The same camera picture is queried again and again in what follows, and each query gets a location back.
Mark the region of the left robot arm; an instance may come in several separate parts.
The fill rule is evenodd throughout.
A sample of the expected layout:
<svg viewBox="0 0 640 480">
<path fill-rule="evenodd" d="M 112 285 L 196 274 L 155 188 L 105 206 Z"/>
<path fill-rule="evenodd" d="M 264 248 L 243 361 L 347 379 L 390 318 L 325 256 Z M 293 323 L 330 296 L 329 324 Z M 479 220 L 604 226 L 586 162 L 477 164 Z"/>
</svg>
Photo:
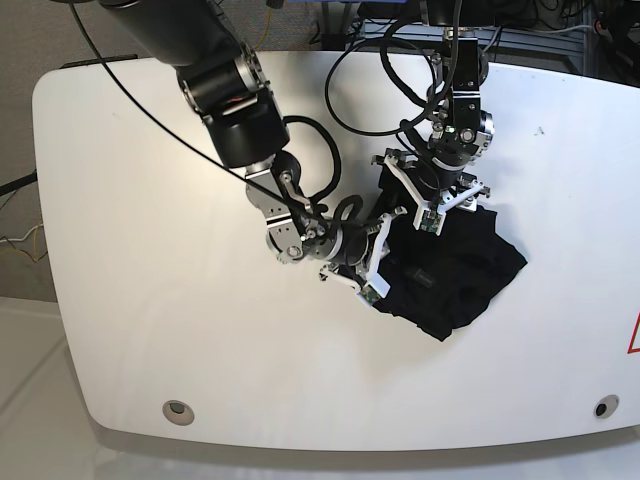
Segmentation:
<svg viewBox="0 0 640 480">
<path fill-rule="evenodd" d="M 404 135 L 409 142 L 407 152 L 415 162 L 396 162 L 399 171 L 417 188 L 422 201 L 428 203 L 430 215 L 440 207 L 451 205 L 442 196 L 451 195 L 460 205 L 473 202 L 479 195 L 488 197 L 490 189 L 476 176 L 464 172 L 465 167 L 489 147 L 495 127 L 491 114 L 481 109 L 480 86 L 486 80 L 488 63 L 478 46 L 478 39 L 463 36 L 470 26 L 463 21 L 461 1 L 429 1 L 428 22 L 444 29 L 441 45 L 427 58 L 431 85 L 420 97 L 395 72 L 389 60 L 388 47 L 413 48 L 414 43 L 396 36 L 401 28 L 416 23 L 418 17 L 400 16 L 375 38 L 362 40 L 345 51 L 350 54 L 364 47 L 377 46 L 384 72 L 389 80 L 422 113 L 403 120 L 394 130 L 370 132 L 357 129 L 339 118 L 331 105 L 331 76 L 324 85 L 325 104 L 331 117 L 345 130 L 367 137 Z"/>
</svg>

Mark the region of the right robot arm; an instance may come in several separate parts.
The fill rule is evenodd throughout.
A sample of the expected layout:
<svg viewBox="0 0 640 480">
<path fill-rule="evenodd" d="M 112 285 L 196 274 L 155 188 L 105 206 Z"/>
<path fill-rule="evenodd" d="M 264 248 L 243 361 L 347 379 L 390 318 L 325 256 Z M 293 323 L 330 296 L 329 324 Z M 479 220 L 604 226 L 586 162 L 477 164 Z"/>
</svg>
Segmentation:
<svg viewBox="0 0 640 480">
<path fill-rule="evenodd" d="M 103 1 L 111 14 L 155 59 L 174 68 L 182 94 L 208 131 L 221 166 L 242 169 L 246 196 L 265 218 L 266 243 L 283 264 L 322 262 L 320 277 L 348 285 L 365 302 L 392 288 L 387 239 L 402 207 L 366 222 L 359 195 L 329 212 L 324 199 L 341 180 L 335 140 L 317 121 L 284 116 L 255 51 L 242 41 L 214 1 Z M 286 151 L 288 126 L 301 123 L 327 142 L 328 184 L 307 195 L 301 166 Z"/>
</svg>

